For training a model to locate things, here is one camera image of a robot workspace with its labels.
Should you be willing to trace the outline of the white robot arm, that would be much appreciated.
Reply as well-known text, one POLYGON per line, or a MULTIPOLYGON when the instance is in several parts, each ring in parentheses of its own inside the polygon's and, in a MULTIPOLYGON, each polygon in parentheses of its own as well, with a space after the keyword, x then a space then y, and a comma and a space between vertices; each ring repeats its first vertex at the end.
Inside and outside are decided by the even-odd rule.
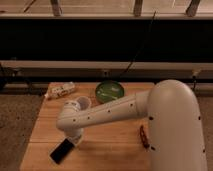
POLYGON ((164 80, 148 91, 80 109, 64 105, 56 126, 76 141, 85 127, 148 119, 151 171, 208 171, 198 100, 185 83, 164 80))

